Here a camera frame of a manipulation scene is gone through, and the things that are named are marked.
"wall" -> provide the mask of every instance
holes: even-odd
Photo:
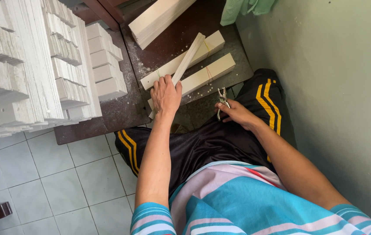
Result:
[[[278,0],[237,19],[255,70],[279,74],[300,152],[371,217],[371,0]]]

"black shorts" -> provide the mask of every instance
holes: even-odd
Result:
[[[261,118],[278,134],[289,131],[282,123],[285,109],[283,89],[271,69],[258,69],[237,95],[236,101]],[[115,132],[115,145],[136,176],[150,128],[134,127]],[[196,170],[214,161],[235,160],[252,165],[274,167],[254,134],[235,122],[219,122],[216,115],[200,128],[186,134],[170,134],[171,179],[169,193]]]

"person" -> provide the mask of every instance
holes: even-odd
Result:
[[[288,128],[273,70],[257,70],[229,99],[231,108],[217,103],[222,121],[214,115],[201,128],[170,134],[181,90],[161,77],[151,90],[153,128],[115,133],[137,176],[131,235],[371,235],[371,218],[280,136]]]

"green plastic bag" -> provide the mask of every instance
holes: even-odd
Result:
[[[266,14],[270,11],[274,0],[226,0],[223,8],[220,24],[233,24],[239,14],[246,15],[252,12],[254,15]]]

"striped shirt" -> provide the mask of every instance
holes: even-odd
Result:
[[[169,205],[138,206],[130,234],[371,235],[371,218],[357,207],[325,210],[287,192],[266,167],[242,162],[203,167],[178,187]]]

